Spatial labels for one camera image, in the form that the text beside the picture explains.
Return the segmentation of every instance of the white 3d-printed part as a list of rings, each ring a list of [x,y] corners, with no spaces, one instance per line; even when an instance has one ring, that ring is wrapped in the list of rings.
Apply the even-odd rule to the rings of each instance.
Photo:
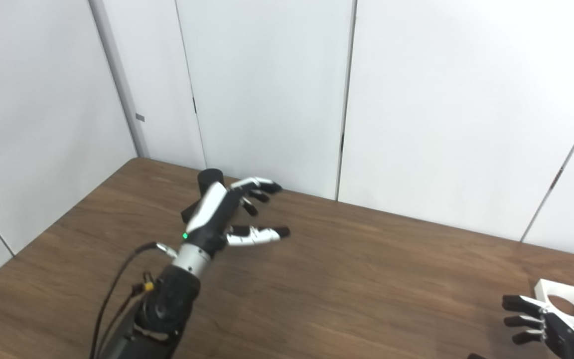
[[[549,295],[558,296],[568,300],[572,305],[574,305],[574,286],[569,286],[568,284],[561,284],[553,282],[552,280],[540,279],[540,281],[535,286],[535,298],[540,302],[545,302],[550,305],[551,311],[555,311],[558,316],[563,317],[568,320],[572,325],[574,325],[574,316],[570,316],[560,309],[555,308],[549,299]]]

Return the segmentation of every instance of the wood grain surface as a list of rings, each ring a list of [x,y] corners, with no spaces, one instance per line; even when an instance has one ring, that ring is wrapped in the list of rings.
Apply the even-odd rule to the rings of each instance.
[[[197,173],[134,159],[1,268],[0,359],[86,358],[127,253],[179,246]],[[501,296],[532,295],[539,278],[574,285],[574,255],[289,191],[258,209],[252,223],[289,225],[291,238],[216,256],[175,358],[553,357],[512,344]],[[109,312],[168,263],[137,259]]]

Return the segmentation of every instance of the robotic arm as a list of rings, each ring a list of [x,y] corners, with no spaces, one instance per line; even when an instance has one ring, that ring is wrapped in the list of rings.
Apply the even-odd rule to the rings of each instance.
[[[524,313],[504,318],[507,327],[529,328],[514,335],[513,343],[542,342],[561,359],[574,359],[574,325],[551,311],[548,304],[528,296],[505,295],[502,307],[507,311]],[[469,359],[484,357],[471,354]]]
[[[183,211],[184,221],[189,218],[185,242],[178,254],[166,249],[175,259],[154,282],[152,290],[125,315],[102,350],[101,359],[169,359],[180,343],[200,292],[201,274],[216,253],[227,245],[257,245],[289,235],[287,227],[228,225],[240,206],[252,215],[258,214],[247,196],[267,202],[266,193],[282,190],[277,183],[252,177],[225,188],[219,170],[206,170],[199,175],[199,185],[203,198]]]

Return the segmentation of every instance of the black cylindrical sensor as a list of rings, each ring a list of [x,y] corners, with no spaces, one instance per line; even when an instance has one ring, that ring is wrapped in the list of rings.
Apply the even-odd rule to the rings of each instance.
[[[201,197],[203,197],[207,189],[214,183],[220,182],[225,186],[225,178],[223,178],[223,171],[216,168],[208,168],[207,170],[202,170],[198,173],[198,189],[201,191]]]

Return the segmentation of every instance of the black cable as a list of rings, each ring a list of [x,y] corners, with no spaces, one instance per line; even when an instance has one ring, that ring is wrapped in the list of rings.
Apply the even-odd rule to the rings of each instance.
[[[114,291],[114,287],[117,286],[117,283],[119,282],[119,279],[121,278],[121,275],[123,274],[123,272],[128,267],[128,264],[130,264],[130,262],[132,262],[132,260],[135,259],[135,257],[137,257],[137,255],[141,254],[142,252],[145,252],[146,250],[155,249],[155,248],[157,248],[156,242],[146,243],[146,244],[136,248],[134,251],[132,251],[132,253],[130,253],[130,255],[128,255],[128,257],[125,259],[123,264],[121,264],[121,267],[119,268],[119,271],[118,271],[116,277],[114,277],[112,284],[110,284],[110,288],[108,290],[107,295],[105,295],[105,299],[103,299],[103,303],[101,304],[101,309],[99,310],[99,315],[96,317],[96,323],[94,323],[94,333],[93,333],[93,337],[92,337],[92,345],[90,348],[89,359],[95,359],[96,358],[96,342],[97,342],[97,339],[99,336],[99,330],[101,329],[101,322],[103,320],[103,312],[105,311],[105,307],[108,305],[108,301],[110,300],[110,296],[112,296],[112,292]]]
[[[114,314],[112,320],[110,321],[110,324],[108,324],[108,326],[105,328],[105,332],[103,332],[103,335],[101,336],[101,341],[99,342],[99,349],[96,351],[96,357],[101,356],[101,350],[103,350],[103,345],[105,344],[105,340],[108,338],[108,334],[110,334],[110,330],[112,329],[112,327],[114,327],[114,322],[117,321],[117,319],[121,316],[123,311],[125,311],[125,309],[128,307],[128,304],[130,304],[130,300],[134,297],[135,297],[134,293],[130,293],[128,295],[128,297],[123,301],[123,304],[121,304],[121,306],[119,307],[118,311]]]

